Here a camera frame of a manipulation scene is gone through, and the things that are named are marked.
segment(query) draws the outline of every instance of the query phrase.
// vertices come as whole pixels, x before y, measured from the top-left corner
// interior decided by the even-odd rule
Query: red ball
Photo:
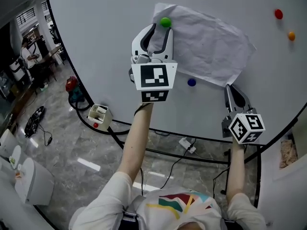
[[[281,10],[275,10],[275,17],[281,20],[283,18],[283,12]]]

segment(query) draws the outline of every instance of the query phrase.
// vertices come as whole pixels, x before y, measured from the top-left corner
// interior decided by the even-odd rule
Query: white t-shirt
[[[131,187],[130,177],[116,172],[98,198],[77,217],[73,230],[117,230],[128,207],[134,208],[141,230],[176,230],[188,222],[197,222],[202,230],[222,227],[221,209],[212,197],[177,187],[152,191],[141,201],[132,202]],[[244,230],[266,228],[263,216],[245,194],[232,198],[227,215]]]
[[[32,60],[28,60],[27,58],[29,56],[31,56],[32,54],[30,53],[30,51],[27,49],[27,48],[24,48],[22,47],[21,48],[21,54],[22,54],[22,57],[24,58],[24,60],[27,62],[28,64],[28,69],[30,69],[32,66],[35,65],[36,61],[34,59]]]

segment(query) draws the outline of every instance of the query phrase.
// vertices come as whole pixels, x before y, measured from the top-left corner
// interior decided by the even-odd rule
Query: power adapter
[[[191,146],[191,143],[189,143],[188,141],[187,141],[187,138],[186,137],[184,137],[184,138],[182,138],[180,141],[179,141],[179,144],[181,145],[181,146],[183,146],[184,148],[185,148],[185,150],[187,150],[190,146]],[[196,148],[193,146],[193,147],[191,147],[190,149],[189,149],[189,153],[193,153],[193,152],[195,152],[195,150],[196,150]]]

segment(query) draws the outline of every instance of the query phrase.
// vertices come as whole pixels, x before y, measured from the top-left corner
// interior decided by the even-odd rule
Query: orange ball
[[[289,38],[291,41],[294,41],[294,40],[295,40],[295,33],[294,33],[294,32],[289,32],[288,38]]]

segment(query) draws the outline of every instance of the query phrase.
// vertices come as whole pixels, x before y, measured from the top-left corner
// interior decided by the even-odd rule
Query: person
[[[244,148],[235,139],[226,192],[227,220],[212,197],[182,187],[152,191],[132,202],[131,187],[145,155],[153,104],[142,107],[135,114],[117,172],[78,215],[73,230],[266,229],[263,216],[243,192]]]
[[[48,84],[44,83],[44,79],[40,77],[40,66],[37,64],[36,60],[38,56],[30,53],[30,51],[27,49],[28,43],[29,39],[25,37],[21,45],[21,55],[27,63],[27,69],[29,70],[31,77],[33,77],[37,82],[40,90],[44,91],[48,87]]]

